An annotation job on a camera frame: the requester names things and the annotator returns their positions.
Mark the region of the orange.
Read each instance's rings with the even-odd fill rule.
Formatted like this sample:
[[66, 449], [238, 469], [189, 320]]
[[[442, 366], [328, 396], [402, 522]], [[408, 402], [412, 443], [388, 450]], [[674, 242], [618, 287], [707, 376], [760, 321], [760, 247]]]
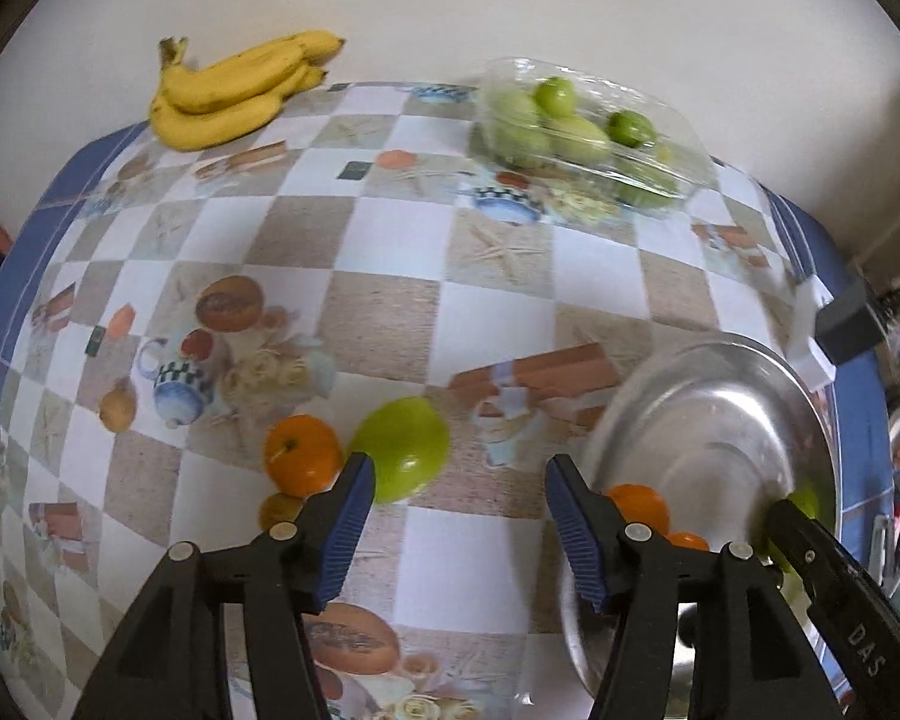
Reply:
[[312, 415], [281, 419], [263, 444], [263, 466], [279, 493], [307, 499], [334, 483], [343, 450], [333, 429]]
[[618, 484], [605, 493], [628, 523], [644, 523], [656, 533], [670, 533], [670, 509], [655, 489], [645, 484]]
[[710, 550], [707, 540], [702, 538], [702, 536], [696, 535], [696, 533], [671, 532], [667, 534], [667, 540], [673, 546], [685, 548], [685, 550], [704, 551], [704, 553]]

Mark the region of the small brown kiwi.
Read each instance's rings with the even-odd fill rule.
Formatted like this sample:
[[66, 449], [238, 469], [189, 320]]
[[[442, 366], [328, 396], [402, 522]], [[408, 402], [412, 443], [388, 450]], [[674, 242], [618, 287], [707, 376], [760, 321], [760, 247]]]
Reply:
[[292, 523], [304, 507], [305, 500], [288, 496], [284, 493], [274, 493], [268, 496], [260, 504], [258, 509], [258, 527], [261, 532], [269, 532], [278, 523]]

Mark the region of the large steel bowl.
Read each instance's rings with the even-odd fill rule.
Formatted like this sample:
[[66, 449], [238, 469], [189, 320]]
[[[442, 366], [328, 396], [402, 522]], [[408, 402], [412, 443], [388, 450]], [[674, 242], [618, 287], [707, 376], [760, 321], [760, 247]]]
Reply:
[[763, 544], [767, 507], [795, 489], [841, 531], [834, 440], [782, 356], [735, 333], [702, 333], [656, 351], [611, 398], [577, 462], [599, 493], [644, 484], [677, 532], [713, 550]]

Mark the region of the small brown fruit far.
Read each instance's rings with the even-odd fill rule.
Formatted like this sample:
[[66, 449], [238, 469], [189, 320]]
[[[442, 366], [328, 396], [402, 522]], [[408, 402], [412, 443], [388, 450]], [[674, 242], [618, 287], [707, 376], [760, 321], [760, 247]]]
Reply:
[[124, 433], [136, 418], [136, 395], [126, 383], [119, 383], [100, 399], [97, 414], [110, 433]]

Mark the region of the checkered fruit print tablecloth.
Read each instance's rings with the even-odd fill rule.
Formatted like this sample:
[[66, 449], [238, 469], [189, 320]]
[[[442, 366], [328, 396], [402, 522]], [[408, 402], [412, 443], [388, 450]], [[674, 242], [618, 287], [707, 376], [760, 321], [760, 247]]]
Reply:
[[[338, 718], [583, 717], [560, 639], [541, 472], [611, 382], [681, 338], [785, 343], [826, 231], [736, 167], [649, 215], [553, 192], [481, 151], [450, 85], [334, 85], [203, 153], [146, 127], [81, 149], [0, 270], [0, 673], [66, 718], [164, 551], [252, 539], [263, 442], [341, 442], [424, 397], [442, 472], [375, 507], [323, 642]], [[98, 402], [136, 395], [110, 433]]]

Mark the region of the black charger on white dock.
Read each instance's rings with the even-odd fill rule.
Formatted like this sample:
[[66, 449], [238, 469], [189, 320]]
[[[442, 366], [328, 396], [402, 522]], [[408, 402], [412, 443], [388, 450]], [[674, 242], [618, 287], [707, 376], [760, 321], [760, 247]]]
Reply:
[[795, 289], [785, 359], [810, 392], [836, 382], [837, 369], [886, 340], [888, 320], [877, 296], [857, 278], [832, 294], [816, 277]]

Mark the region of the banana bunch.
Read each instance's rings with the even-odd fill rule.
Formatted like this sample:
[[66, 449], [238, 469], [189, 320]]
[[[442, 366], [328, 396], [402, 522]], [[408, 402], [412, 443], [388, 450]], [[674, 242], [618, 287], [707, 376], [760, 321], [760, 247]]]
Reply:
[[154, 135], [175, 151], [203, 151], [255, 132], [294, 94], [318, 86], [346, 39], [324, 29], [278, 37], [209, 67], [185, 64], [188, 39], [159, 41], [159, 83], [149, 106]]

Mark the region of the clear plastic fruit tray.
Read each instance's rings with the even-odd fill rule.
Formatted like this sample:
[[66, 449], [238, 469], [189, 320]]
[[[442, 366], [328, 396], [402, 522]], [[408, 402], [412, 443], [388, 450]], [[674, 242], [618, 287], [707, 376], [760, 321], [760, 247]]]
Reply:
[[683, 114], [601, 76], [496, 59], [481, 76], [476, 109], [494, 160], [572, 199], [663, 215], [717, 187], [715, 164]]

